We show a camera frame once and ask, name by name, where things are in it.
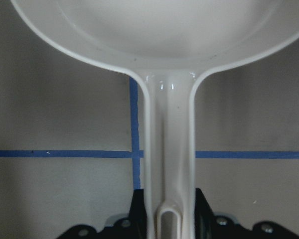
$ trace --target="black bracket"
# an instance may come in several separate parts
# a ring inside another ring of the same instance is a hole
[[[146,239],[146,211],[143,190],[134,190],[129,216],[99,233],[91,226],[71,227],[57,239]],[[196,239],[299,239],[299,236],[273,222],[259,222],[252,230],[235,224],[226,216],[215,216],[200,189],[196,189]]]

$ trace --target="horizontal blue tape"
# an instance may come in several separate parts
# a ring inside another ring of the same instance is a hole
[[[196,151],[196,158],[299,159],[295,151]]]
[[[0,150],[0,157],[131,158],[128,151],[103,150]]]

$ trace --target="gray floor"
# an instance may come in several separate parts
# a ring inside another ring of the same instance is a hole
[[[0,150],[130,151],[129,103],[128,76],[58,52],[0,0]],[[299,151],[299,40],[202,83],[196,149]],[[196,185],[246,227],[269,219],[299,234],[299,160],[197,159]],[[130,159],[0,158],[0,239],[100,230],[132,191]]]

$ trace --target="blue line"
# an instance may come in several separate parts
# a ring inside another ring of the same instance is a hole
[[[196,158],[299,159],[295,151],[196,151]]]
[[[141,188],[140,180],[140,140],[138,120],[138,84],[130,77],[130,108],[132,136],[133,188]]]
[[[0,150],[0,157],[131,158],[128,151],[103,150]]]

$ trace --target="white frying pan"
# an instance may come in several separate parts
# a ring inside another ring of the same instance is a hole
[[[55,48],[139,83],[148,239],[193,239],[196,89],[299,38],[299,0],[11,1]]]

